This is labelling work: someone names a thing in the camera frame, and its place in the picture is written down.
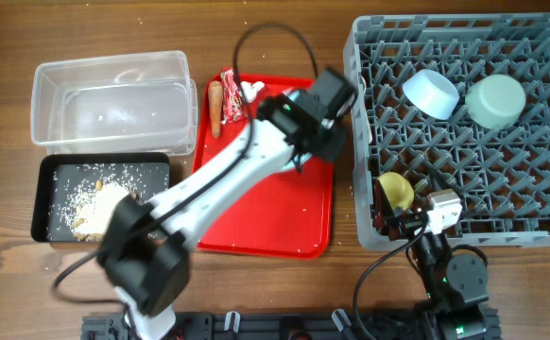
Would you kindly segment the yellow plastic cup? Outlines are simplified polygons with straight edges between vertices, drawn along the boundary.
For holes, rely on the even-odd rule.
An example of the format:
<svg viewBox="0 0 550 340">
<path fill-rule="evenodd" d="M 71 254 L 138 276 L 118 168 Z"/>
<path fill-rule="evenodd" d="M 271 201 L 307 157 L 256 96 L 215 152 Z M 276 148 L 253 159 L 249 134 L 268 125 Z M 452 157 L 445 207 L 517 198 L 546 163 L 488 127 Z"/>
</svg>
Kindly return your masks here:
<svg viewBox="0 0 550 340">
<path fill-rule="evenodd" d="M 385 172 L 376 181 L 379 181 L 383 186 L 394 211 L 405 211 L 411 207 L 414 200 L 414 190 L 405 177 L 399 173 Z"/>
</svg>

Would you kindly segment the white tissue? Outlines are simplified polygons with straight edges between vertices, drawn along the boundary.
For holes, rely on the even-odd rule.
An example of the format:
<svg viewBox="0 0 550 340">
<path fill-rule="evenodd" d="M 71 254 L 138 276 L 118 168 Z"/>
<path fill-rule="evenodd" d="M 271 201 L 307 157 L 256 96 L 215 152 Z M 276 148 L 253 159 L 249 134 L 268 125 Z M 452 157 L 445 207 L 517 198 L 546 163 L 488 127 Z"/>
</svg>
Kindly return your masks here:
<svg viewBox="0 0 550 340">
<path fill-rule="evenodd" d="M 257 82 L 242 81 L 241 82 L 242 95 L 248 103 L 251 103 L 264 88 L 265 88 L 265 83 L 262 81 L 257 81 Z"/>
</svg>

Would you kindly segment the red candy wrapper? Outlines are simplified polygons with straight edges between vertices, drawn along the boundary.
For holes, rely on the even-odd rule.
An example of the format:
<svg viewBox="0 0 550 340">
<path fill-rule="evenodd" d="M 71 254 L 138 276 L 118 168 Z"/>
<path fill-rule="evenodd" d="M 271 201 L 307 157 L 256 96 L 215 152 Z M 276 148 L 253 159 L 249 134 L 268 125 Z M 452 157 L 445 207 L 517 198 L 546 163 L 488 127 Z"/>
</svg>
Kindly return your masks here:
<svg viewBox="0 0 550 340">
<path fill-rule="evenodd" d="M 246 120 L 239 86 L 235 82 L 233 68 L 222 68 L 220 72 L 223 86 L 223 121 L 224 125 Z"/>
</svg>

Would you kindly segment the orange carrot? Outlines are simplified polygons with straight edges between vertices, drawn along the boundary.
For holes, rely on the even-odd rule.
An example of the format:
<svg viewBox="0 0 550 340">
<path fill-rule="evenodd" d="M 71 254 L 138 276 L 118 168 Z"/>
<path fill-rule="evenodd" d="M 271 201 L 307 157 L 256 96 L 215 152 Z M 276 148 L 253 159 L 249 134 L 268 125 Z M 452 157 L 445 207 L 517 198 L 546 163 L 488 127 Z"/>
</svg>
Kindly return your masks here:
<svg viewBox="0 0 550 340">
<path fill-rule="evenodd" d="M 211 81 L 208 85 L 208 100 L 210 111 L 211 130 L 214 138 L 221 133 L 221 114 L 223 105 L 224 90 L 220 81 Z"/>
</svg>

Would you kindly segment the light blue bowl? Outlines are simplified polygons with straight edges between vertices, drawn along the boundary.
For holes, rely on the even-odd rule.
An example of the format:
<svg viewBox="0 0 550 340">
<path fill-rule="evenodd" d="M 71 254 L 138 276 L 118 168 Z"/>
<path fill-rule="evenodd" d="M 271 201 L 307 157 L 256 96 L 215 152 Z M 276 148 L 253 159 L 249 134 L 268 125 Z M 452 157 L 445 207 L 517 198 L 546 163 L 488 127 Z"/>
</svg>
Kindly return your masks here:
<svg viewBox="0 0 550 340">
<path fill-rule="evenodd" d="M 402 90 L 413 106 L 438 120 L 449 119 L 459 101 L 455 85 L 442 74 L 427 69 L 409 78 Z"/>
</svg>

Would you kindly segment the pale green bowl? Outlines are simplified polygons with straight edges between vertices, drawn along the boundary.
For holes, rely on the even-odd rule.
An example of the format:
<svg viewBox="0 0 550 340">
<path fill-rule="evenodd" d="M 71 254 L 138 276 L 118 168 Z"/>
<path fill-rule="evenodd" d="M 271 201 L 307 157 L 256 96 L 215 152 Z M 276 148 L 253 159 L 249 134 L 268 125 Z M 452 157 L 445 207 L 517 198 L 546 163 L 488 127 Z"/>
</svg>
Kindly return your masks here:
<svg viewBox="0 0 550 340">
<path fill-rule="evenodd" d="M 487 76 L 468 90 L 465 104 L 470 118 L 482 128 L 508 128 L 522 114 L 526 93 L 510 76 Z"/>
</svg>

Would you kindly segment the light blue plate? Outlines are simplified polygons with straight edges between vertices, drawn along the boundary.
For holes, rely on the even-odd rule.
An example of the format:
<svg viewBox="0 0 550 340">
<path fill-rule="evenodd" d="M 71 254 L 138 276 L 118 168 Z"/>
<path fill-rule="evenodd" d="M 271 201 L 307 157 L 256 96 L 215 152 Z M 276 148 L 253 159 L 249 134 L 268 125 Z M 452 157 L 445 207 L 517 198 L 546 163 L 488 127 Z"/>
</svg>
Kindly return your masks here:
<svg viewBox="0 0 550 340">
<path fill-rule="evenodd" d="M 284 134 L 284 141 L 292 146 L 292 156 L 282 172 L 300 172 L 312 158 L 310 146 L 318 132 L 313 98 L 305 90 L 294 89 L 277 95 L 274 101 L 270 121 Z"/>
</svg>

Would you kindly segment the white plastic spoon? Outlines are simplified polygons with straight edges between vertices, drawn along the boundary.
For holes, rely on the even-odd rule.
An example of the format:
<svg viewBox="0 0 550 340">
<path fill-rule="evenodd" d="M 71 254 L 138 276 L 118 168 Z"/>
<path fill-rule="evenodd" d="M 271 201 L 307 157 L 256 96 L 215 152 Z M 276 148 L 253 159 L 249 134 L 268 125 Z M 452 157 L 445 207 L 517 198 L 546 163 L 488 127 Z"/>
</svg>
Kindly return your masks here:
<svg viewBox="0 0 550 340">
<path fill-rule="evenodd" d="M 367 90 L 367 83 L 366 83 L 366 80 L 363 78 L 363 76 L 358 76 L 358 81 L 359 81 L 359 88 L 361 90 L 361 95 L 362 95 L 362 105 L 361 105 L 361 111 L 362 111 L 362 119 L 363 119 L 363 122 L 364 122 L 364 125 L 367 129 L 367 139 L 368 139 L 368 144 L 370 144 L 372 142 L 372 132 L 371 132 L 371 128 L 370 128 L 370 121 L 369 121 L 369 116 L 368 116 L 368 109 L 366 108 L 366 105 L 365 105 L 365 99 L 366 99 L 366 90 Z"/>
</svg>

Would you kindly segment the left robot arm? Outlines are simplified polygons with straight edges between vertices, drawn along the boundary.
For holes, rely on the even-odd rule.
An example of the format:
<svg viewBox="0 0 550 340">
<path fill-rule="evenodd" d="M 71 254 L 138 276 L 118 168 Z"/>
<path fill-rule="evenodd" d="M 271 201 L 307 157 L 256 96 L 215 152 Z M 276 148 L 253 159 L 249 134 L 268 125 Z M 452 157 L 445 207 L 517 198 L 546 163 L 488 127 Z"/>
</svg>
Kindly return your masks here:
<svg viewBox="0 0 550 340">
<path fill-rule="evenodd" d="M 190 280 L 190 255 L 209 227 L 263 179 L 300 169 L 304 155 L 335 160 L 344 111 L 358 91 L 333 69 L 307 90 L 268 96 L 222 151 L 179 184 L 141 204 L 127 195 L 113 210 L 97 255 L 140 339 L 174 328 L 174 300 Z"/>
</svg>

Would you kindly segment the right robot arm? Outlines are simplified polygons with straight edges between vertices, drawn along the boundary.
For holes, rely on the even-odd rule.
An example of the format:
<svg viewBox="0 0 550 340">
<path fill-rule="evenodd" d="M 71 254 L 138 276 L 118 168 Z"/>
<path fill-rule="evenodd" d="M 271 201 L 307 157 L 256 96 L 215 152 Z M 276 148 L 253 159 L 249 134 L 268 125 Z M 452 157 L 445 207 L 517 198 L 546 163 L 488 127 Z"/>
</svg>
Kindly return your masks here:
<svg viewBox="0 0 550 340">
<path fill-rule="evenodd" d="M 462 214 L 460 196 L 448 188 L 430 194 L 420 212 L 401 213 L 399 184 L 379 180 L 379 226 L 393 239 L 404 238 L 406 252 L 414 257 L 427 293 L 427 300 L 412 311 L 414 329 L 423 339 L 478 339 L 489 330 L 482 304 L 487 291 L 488 262 L 474 246 L 458 253 L 448 242 L 445 231 L 457 224 Z"/>
</svg>

